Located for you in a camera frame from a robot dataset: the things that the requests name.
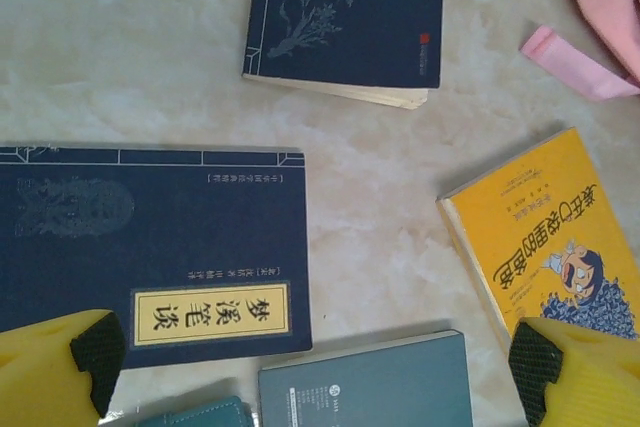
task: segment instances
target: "pink cloth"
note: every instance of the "pink cloth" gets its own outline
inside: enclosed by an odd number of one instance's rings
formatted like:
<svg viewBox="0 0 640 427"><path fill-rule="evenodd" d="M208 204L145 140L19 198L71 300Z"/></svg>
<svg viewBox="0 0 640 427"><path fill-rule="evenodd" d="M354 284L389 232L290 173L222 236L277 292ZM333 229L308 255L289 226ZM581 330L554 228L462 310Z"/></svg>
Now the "pink cloth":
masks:
<svg viewBox="0 0 640 427"><path fill-rule="evenodd" d="M624 80L575 49L549 27L522 47L531 60L591 100L639 95L640 21L636 0L577 0L585 19L630 73Z"/></svg>

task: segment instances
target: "yellow book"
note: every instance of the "yellow book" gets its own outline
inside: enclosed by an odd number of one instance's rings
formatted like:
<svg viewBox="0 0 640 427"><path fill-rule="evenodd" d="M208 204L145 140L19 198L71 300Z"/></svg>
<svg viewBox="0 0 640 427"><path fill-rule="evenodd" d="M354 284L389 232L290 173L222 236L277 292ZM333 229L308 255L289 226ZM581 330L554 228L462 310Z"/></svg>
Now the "yellow book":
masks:
<svg viewBox="0 0 640 427"><path fill-rule="evenodd" d="M638 339L640 274L575 129L437 203L505 351L523 317Z"/></svg>

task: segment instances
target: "book title label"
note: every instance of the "book title label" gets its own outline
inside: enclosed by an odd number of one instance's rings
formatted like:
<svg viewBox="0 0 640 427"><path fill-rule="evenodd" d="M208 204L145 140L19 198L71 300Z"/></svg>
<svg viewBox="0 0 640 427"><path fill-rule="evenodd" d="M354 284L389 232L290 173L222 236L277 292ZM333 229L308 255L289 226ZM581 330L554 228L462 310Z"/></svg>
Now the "book title label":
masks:
<svg viewBox="0 0 640 427"><path fill-rule="evenodd" d="M286 283L142 291L133 302L135 347L290 330Z"/></svg>

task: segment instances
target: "book cover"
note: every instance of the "book cover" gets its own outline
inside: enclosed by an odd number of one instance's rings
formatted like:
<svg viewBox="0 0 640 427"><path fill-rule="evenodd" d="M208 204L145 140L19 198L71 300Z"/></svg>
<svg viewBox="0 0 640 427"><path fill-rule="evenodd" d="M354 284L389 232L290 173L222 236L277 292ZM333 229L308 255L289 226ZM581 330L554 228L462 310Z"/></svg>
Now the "book cover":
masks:
<svg viewBox="0 0 640 427"><path fill-rule="evenodd" d="M125 368L310 349L304 165L0 148L0 331L113 310Z"/></svg>
<svg viewBox="0 0 640 427"><path fill-rule="evenodd" d="M253 418L245 411L239 397L189 409L184 412L168 412L142 422L134 427L254 427Z"/></svg>
<svg viewBox="0 0 640 427"><path fill-rule="evenodd" d="M522 317L638 338L638 268L575 129L439 208L505 348Z"/></svg>
<svg viewBox="0 0 640 427"><path fill-rule="evenodd" d="M440 82L442 0L252 0L244 73L389 88Z"/></svg>
<svg viewBox="0 0 640 427"><path fill-rule="evenodd" d="M263 427L471 427L464 336L447 331L259 374Z"/></svg>

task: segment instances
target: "white marble table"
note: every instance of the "white marble table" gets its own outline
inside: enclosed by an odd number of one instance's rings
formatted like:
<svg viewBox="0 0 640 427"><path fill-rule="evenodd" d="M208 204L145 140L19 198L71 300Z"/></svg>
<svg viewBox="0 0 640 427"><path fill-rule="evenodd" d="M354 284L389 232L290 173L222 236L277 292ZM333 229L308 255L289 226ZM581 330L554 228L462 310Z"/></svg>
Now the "white marble table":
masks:
<svg viewBox="0 0 640 427"><path fill-rule="evenodd" d="M318 348L451 326L466 335L476 425L524 425L434 199L576 125L638 256L640 103L590 104L518 54L544 22L607 59L571 0L445 0L443 85L414 112L242 80L248 8L0 0L0 141L303 149ZM263 360L124 372L113 425L223 395L255 404Z"/></svg>

